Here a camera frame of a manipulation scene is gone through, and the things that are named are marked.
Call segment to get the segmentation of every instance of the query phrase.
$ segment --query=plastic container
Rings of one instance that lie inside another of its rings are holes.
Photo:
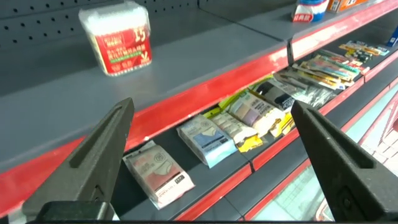
[[[329,0],[298,0],[293,22],[317,22],[323,19]]]
[[[106,75],[119,76],[151,63],[150,25],[145,7],[125,1],[81,10],[79,19]]]

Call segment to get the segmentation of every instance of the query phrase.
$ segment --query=retail display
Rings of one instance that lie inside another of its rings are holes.
[[[158,209],[195,186],[176,161],[153,141],[124,156],[123,161]]]
[[[262,144],[254,128],[245,125],[225,111],[210,119],[231,136],[240,152],[247,152]]]
[[[238,150],[231,137],[202,114],[179,126],[177,131],[187,146],[209,168]]]
[[[288,18],[296,1],[309,11],[295,11],[294,20],[305,23],[292,24]],[[315,4],[316,1],[296,1],[235,1],[230,4],[206,0],[189,0],[182,4],[171,0],[137,1],[142,4],[140,6],[128,0],[92,0],[73,4],[49,2],[47,8],[34,2],[27,7],[14,1],[6,4],[0,12],[3,31],[7,32],[7,36],[0,37],[0,52],[5,64],[9,64],[5,72],[16,67],[10,59],[12,55],[37,52],[37,58],[27,60],[28,56],[25,56],[23,60],[32,72],[18,67],[15,77],[43,75],[40,79],[33,78],[31,81],[34,82],[27,82],[29,85],[10,83],[9,89],[3,88],[4,107],[16,108],[6,110],[5,114],[10,115],[6,116],[10,119],[8,123],[14,119],[36,120],[32,127],[41,126],[44,134],[30,136],[35,141],[20,142],[14,146],[16,150],[4,153],[0,167],[4,178],[0,185],[6,188],[0,197],[5,198],[7,204],[2,207],[0,215],[20,205],[25,200],[24,195],[33,192],[35,186],[45,179],[45,175],[16,179],[18,173],[51,173],[59,158],[81,141],[79,133],[85,133],[89,124],[96,121],[99,111],[120,97],[131,96],[137,111],[131,134],[126,136],[125,152],[141,150],[131,157],[127,155],[124,158],[127,166],[122,164],[119,171],[116,189],[119,193],[111,203],[122,220],[195,220],[297,138],[297,132],[291,131],[295,126],[290,114],[293,101],[304,101],[316,108],[324,106],[322,113],[331,112],[339,104],[351,108],[345,100],[366,82],[377,79],[377,73],[392,63],[396,54],[389,54],[394,56],[383,62],[383,54],[388,51],[380,48],[375,54],[358,49],[347,50],[350,53],[342,53],[344,56],[333,52],[341,54],[340,44],[345,44],[347,49],[354,44],[360,45],[356,42],[346,44],[350,39],[358,38],[373,45],[376,41],[373,35],[371,39],[348,33],[355,32],[360,26],[366,28],[360,29],[362,33],[376,33],[366,23],[394,10],[392,1],[372,3],[369,9],[359,6],[342,14],[325,15],[317,10],[327,1],[318,1],[321,4],[315,9],[305,3]],[[253,9],[260,9],[261,13],[253,16]],[[24,32],[16,35],[21,29]],[[382,41],[387,42],[391,33],[388,30],[387,35],[380,34]],[[90,52],[91,47],[99,66]],[[316,52],[320,47],[331,52]],[[189,57],[191,54],[195,56],[194,60]],[[377,68],[365,76],[370,69],[367,66],[374,65],[378,65]],[[110,79],[100,75],[101,70],[110,77],[135,72]],[[26,96],[51,96],[54,90],[61,91],[59,100],[31,97],[39,106],[27,113],[28,117],[18,118],[18,113],[12,115],[14,110],[25,111],[29,105],[23,104],[23,99],[29,98]],[[93,101],[91,96],[102,100]],[[217,104],[226,97],[229,98],[227,104]],[[88,108],[91,111],[85,110],[86,113],[72,118],[69,113],[71,106],[85,107],[87,100],[92,100]],[[207,116],[206,112],[215,106],[217,112]],[[43,115],[41,111],[44,109],[51,120],[65,118],[56,125],[58,128],[42,125],[44,117],[37,116]],[[198,113],[211,122],[211,127],[186,125],[195,120]],[[340,113],[340,116],[342,119],[348,117],[345,113]],[[14,140],[16,136],[26,134],[26,130],[17,125],[12,126],[3,138],[9,139],[5,141],[6,145],[13,145],[12,142],[18,142]],[[158,146],[151,146],[155,143],[150,142],[149,146],[140,149],[143,142],[152,138]],[[177,176],[182,174],[183,180],[171,177],[174,168],[166,168],[167,163],[156,164],[152,151],[164,152],[168,161],[170,158],[173,163],[178,162],[180,166],[176,164],[176,169],[183,169],[177,172]],[[45,158],[49,155],[54,162],[46,163]],[[280,170],[285,171],[283,160],[276,163],[280,163]],[[146,173],[139,173],[145,169],[151,172],[146,177]],[[140,183],[133,180],[132,174]],[[8,180],[14,179],[17,184],[25,184],[9,185]],[[175,186],[175,180],[181,183]],[[187,194],[177,192],[180,184],[183,184],[182,192]],[[165,190],[164,194],[161,193],[170,185],[174,186],[171,192]],[[187,186],[192,186],[192,189],[187,191]]]
[[[388,43],[386,44],[388,47],[393,47],[398,41],[398,26],[395,29],[395,31],[392,33],[391,38],[388,40]]]
[[[270,78],[255,86],[253,90],[259,97],[272,103],[274,106],[278,107],[278,109],[290,112],[295,99],[286,92],[293,92],[292,89],[293,87],[289,88],[287,85],[279,83],[274,78]]]
[[[133,1],[79,12],[97,61],[115,77],[151,63],[146,8]]]
[[[329,0],[298,0],[293,22],[318,22],[325,14]]]
[[[339,48],[347,50],[345,57],[361,63],[366,63],[372,60],[373,57],[385,56],[390,52],[384,47],[373,47],[365,42],[352,40],[347,42],[347,44],[340,45]]]
[[[328,5],[328,11],[341,12],[367,1],[369,0],[330,0]]]

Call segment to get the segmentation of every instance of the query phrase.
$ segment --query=gray metal shelf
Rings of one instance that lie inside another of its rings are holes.
[[[119,78],[103,75],[83,34],[0,51],[0,172],[88,133],[117,101],[139,111],[285,46],[199,9],[150,23],[152,64]]]
[[[200,0],[200,8],[279,40],[298,39],[375,4],[369,1],[337,14],[326,12],[321,22],[293,23],[296,0]]]
[[[343,127],[357,112],[398,77],[397,71],[398,60],[395,60],[329,112],[326,117],[337,127]],[[245,215],[307,158],[304,145],[298,138],[235,187],[225,198],[240,214]]]

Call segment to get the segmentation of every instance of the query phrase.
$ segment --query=cardboard box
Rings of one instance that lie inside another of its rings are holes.
[[[369,0],[330,0],[327,10],[329,12],[341,12],[367,1]]]

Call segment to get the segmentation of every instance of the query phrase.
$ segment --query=floor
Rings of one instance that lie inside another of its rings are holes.
[[[372,125],[389,100],[398,91],[398,86],[384,95],[346,134],[358,142]],[[254,220],[258,221],[307,221],[311,220],[325,196],[312,169],[305,169],[276,198],[261,210]]]

